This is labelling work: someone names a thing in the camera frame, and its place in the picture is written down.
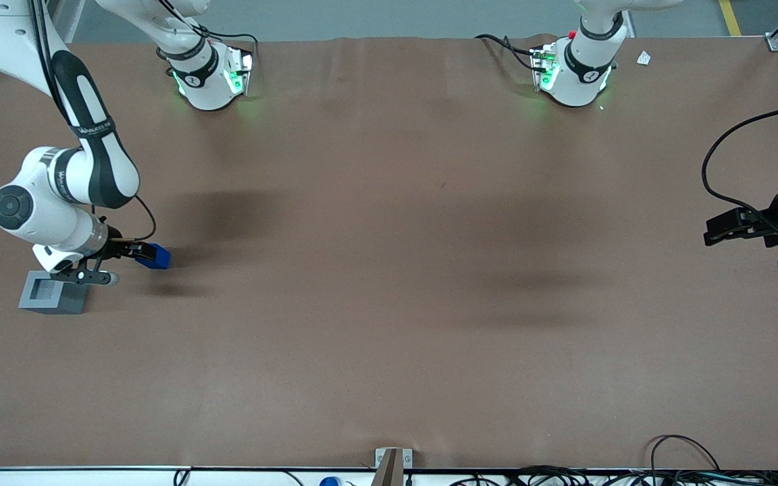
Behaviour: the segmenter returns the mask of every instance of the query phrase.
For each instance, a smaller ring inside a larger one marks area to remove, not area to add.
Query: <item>wires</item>
[[[59,87],[56,84],[55,76],[50,71],[52,59],[50,58],[50,44],[47,38],[47,21],[44,13],[45,7],[43,0],[27,0],[28,9],[32,15],[32,33],[34,34],[34,45],[38,49],[38,59],[41,62],[41,71],[44,74],[44,80],[47,81],[50,97],[59,113],[65,120],[68,120],[68,114],[65,112],[65,105],[62,103],[59,95]]]
[[[710,182],[707,181],[707,165],[710,163],[710,158],[713,157],[713,153],[716,151],[717,148],[719,148],[719,145],[722,144],[722,142],[725,141],[726,138],[728,138],[728,135],[737,132],[737,130],[740,130],[741,128],[747,126],[748,124],[752,124],[756,121],[760,121],[764,119],[769,119],[770,117],[775,117],[775,116],[778,116],[778,110],[768,111],[768,113],[756,115],[754,117],[751,117],[751,119],[745,119],[744,121],[736,124],[735,126],[732,126],[725,133],[723,133],[722,136],[720,136],[719,139],[717,139],[717,141],[714,142],[710,150],[707,151],[707,155],[704,156],[704,162],[701,164],[701,182],[702,184],[704,184],[704,190],[706,190],[707,193],[710,194],[711,196],[719,200],[724,200],[726,203],[737,204],[737,206],[743,207],[748,212],[753,213],[753,215],[756,216],[756,218],[759,218],[760,221],[762,221],[764,224],[771,227],[772,230],[776,231],[776,233],[778,233],[778,225],[770,221],[770,219],[767,216],[763,215],[763,213],[760,212],[758,209],[755,209],[753,206],[750,206],[750,204],[743,202],[742,200],[725,196],[724,194],[720,194],[719,192],[713,190],[713,188],[710,187]]]
[[[540,486],[550,479],[558,478],[562,486],[590,486],[590,480],[586,474],[579,470],[571,470],[570,468],[540,465],[531,466],[527,468],[521,468],[519,474],[529,474],[530,479],[527,480],[527,486]]]
[[[289,470],[282,471],[282,473],[287,474],[287,476],[292,477],[294,481],[299,483],[299,486],[305,486],[305,484],[300,480],[298,477],[294,476],[293,473],[291,473]]]
[[[530,55],[529,50],[520,49],[519,47],[512,46],[512,43],[509,41],[509,36],[503,36],[503,39],[500,40],[495,36],[492,36],[491,34],[479,34],[479,36],[474,37],[475,39],[484,39],[489,41],[494,41],[495,43],[500,44],[503,49],[508,49],[509,52],[512,53],[513,56],[515,56],[515,59],[521,64],[524,65],[525,68],[530,69],[531,71],[537,71],[537,73],[544,73],[546,70],[542,67],[534,67],[534,65],[527,64],[527,62],[524,62],[524,59],[519,56],[519,53],[522,53],[523,55]]]
[[[155,230],[158,228],[158,223],[155,221],[155,215],[152,213],[152,210],[149,209],[149,206],[146,206],[146,203],[143,202],[142,197],[140,196],[134,196],[134,199],[138,201],[142,205],[142,208],[146,210],[147,215],[149,215],[149,219],[152,221],[152,231],[149,232],[149,234],[141,237],[141,238],[135,238],[134,241],[145,241],[151,238],[155,235]]]
[[[189,476],[191,476],[191,470],[189,470],[189,468],[177,470],[176,474],[173,474],[173,486],[184,486]]]
[[[650,468],[651,470],[656,470],[656,450],[659,446],[662,445],[663,442],[665,442],[668,439],[680,439],[688,443],[692,443],[692,445],[697,446],[701,450],[704,450],[704,454],[707,454],[708,458],[710,458],[710,463],[713,464],[713,467],[716,468],[716,470],[722,470],[722,468],[719,467],[719,462],[716,461],[716,458],[714,458],[713,454],[710,454],[710,450],[707,450],[703,445],[701,445],[700,442],[698,442],[695,439],[692,439],[692,437],[686,437],[685,435],[680,434],[666,434],[660,437],[658,441],[654,444],[654,447],[650,450]]]
[[[187,22],[185,18],[183,18],[182,14],[179,13],[175,7],[173,7],[172,3],[170,3],[170,0],[158,0],[158,3],[160,3],[161,6],[163,6],[163,8],[167,10],[167,12],[170,12],[170,15],[173,15],[174,18],[177,18],[183,24],[188,25],[188,27],[191,28],[191,30],[194,31],[195,34],[197,34],[197,36],[214,39],[217,41],[220,41],[222,37],[228,39],[234,39],[237,37],[248,37],[254,41],[254,49],[257,48],[257,43],[259,43],[259,41],[257,40],[257,37],[251,36],[251,34],[220,34],[218,32],[208,30],[208,28],[204,27],[203,25],[200,24],[194,25],[191,24],[191,22]]]
[[[482,477],[479,474],[473,475],[472,479],[462,479],[460,481],[456,481],[454,483],[451,483],[449,486],[464,486],[469,481],[475,481],[478,485],[479,482],[490,484],[491,486],[504,486],[503,484],[497,483],[493,479],[488,479],[488,477]]]

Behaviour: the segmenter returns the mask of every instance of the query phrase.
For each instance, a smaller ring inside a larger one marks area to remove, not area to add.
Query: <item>yellow floor line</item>
[[[731,8],[731,0],[719,0],[719,8],[722,9],[722,16],[725,18],[725,25],[728,26],[728,33],[731,36],[740,36],[740,26],[737,25],[734,9]]]

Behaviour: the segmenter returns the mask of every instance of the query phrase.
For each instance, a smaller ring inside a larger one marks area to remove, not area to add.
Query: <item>square hole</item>
[[[28,297],[32,300],[49,300],[53,298],[55,291],[55,280],[40,279],[35,280],[32,286],[32,293]]]

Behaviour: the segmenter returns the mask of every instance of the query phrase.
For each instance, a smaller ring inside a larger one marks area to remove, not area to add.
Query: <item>brown table surface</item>
[[[532,45],[532,40],[522,45]],[[635,64],[651,53],[649,67]],[[559,107],[478,40],[261,46],[260,96],[188,107],[154,46],[74,46],[174,268],[107,262],[86,313],[18,310],[0,230],[0,465],[642,466],[683,433],[778,468],[778,249],[703,245],[701,160],[778,108],[760,38],[628,40]],[[0,185],[74,139],[0,76]],[[778,120],[711,182],[766,206]],[[142,234],[138,204],[104,211]],[[682,445],[660,464],[704,467]]]

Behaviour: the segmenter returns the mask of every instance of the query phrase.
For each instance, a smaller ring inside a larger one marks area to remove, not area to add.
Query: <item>blue object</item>
[[[152,268],[153,270],[167,270],[170,268],[170,252],[168,252],[163,246],[158,243],[149,243],[155,249],[155,259],[150,261],[149,259],[135,259],[135,261],[143,265],[143,267]]]

